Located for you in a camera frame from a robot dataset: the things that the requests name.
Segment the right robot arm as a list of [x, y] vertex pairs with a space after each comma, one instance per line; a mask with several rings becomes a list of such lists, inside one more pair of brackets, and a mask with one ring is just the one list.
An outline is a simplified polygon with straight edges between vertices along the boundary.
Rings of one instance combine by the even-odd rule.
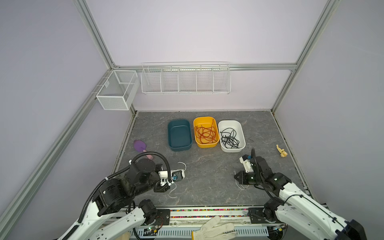
[[262, 210], [249, 210], [251, 220], [281, 222], [310, 240], [367, 239], [360, 223], [336, 215], [303, 192], [286, 175], [273, 172], [255, 150], [240, 157], [239, 161], [244, 170], [235, 174], [235, 180], [241, 185], [263, 190], [270, 197]]

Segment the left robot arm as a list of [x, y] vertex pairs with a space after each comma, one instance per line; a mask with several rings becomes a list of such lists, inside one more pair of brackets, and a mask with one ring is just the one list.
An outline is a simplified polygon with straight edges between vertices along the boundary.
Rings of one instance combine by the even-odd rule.
[[161, 165], [147, 159], [146, 153], [137, 154], [127, 167], [102, 179], [87, 198], [79, 218], [60, 238], [114, 240], [125, 231], [154, 222], [158, 211], [151, 200], [143, 200], [127, 215], [127, 222], [120, 219], [111, 224], [115, 232], [102, 226], [113, 214], [130, 207], [136, 196], [150, 190], [165, 193], [170, 189], [173, 178], [169, 161], [158, 152], [151, 152], [151, 155], [160, 158], [166, 166], [164, 177], [160, 176]]

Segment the white plastic bin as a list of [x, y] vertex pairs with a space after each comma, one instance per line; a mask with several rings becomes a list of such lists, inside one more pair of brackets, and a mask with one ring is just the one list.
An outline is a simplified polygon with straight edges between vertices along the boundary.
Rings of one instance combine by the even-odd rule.
[[246, 146], [243, 128], [235, 120], [223, 120], [218, 124], [221, 149], [225, 153], [239, 153]]

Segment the purple pink scoop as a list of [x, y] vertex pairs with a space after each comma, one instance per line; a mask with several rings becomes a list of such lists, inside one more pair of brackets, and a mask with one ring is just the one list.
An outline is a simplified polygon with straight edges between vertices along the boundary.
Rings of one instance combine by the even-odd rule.
[[147, 152], [147, 150], [146, 150], [147, 145], [143, 141], [141, 141], [141, 140], [134, 140], [133, 146], [134, 146], [134, 149], [138, 153], [145, 153], [145, 152]]

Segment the beige toy figure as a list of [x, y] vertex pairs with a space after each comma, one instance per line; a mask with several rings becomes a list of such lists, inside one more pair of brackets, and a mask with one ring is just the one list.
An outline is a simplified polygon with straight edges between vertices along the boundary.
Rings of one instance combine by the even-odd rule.
[[288, 156], [288, 153], [285, 151], [285, 149], [280, 148], [279, 145], [276, 145], [276, 148], [280, 153], [281, 158], [285, 158]]

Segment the teal plastic bin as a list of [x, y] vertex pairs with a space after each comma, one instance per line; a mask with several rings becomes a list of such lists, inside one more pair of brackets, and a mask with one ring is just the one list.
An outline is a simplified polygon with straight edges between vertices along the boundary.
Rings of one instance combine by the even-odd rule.
[[168, 124], [168, 144], [172, 151], [187, 151], [192, 147], [192, 131], [186, 119], [170, 121]]

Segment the yellow plastic bin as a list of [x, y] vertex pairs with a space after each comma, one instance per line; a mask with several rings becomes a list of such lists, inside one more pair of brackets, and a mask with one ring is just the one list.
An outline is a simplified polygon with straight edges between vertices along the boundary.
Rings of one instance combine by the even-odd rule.
[[213, 117], [195, 118], [193, 130], [199, 148], [214, 148], [220, 141], [217, 122]]

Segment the white work glove centre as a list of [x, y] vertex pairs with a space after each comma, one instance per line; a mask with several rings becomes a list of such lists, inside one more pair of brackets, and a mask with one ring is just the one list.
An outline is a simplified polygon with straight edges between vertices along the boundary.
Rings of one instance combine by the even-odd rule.
[[215, 216], [208, 220], [202, 227], [192, 232], [192, 240], [232, 240], [237, 232], [233, 223], [219, 225], [221, 218]]

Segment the small white mesh basket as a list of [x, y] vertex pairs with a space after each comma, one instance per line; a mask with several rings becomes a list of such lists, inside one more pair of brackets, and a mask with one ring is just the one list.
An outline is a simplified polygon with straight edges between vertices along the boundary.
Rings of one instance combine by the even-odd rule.
[[96, 97], [104, 110], [129, 111], [139, 86], [136, 71], [112, 70]]

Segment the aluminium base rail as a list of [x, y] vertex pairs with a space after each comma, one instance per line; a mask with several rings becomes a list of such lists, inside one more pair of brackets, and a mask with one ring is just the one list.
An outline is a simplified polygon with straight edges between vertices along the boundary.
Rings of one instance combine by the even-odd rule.
[[250, 226], [278, 226], [282, 222], [269, 222], [262, 216], [263, 206], [176, 206], [157, 207], [158, 212], [164, 214], [155, 221], [155, 225], [166, 227], [198, 227], [207, 220], [219, 216], [222, 223], [233, 223], [236, 227]]

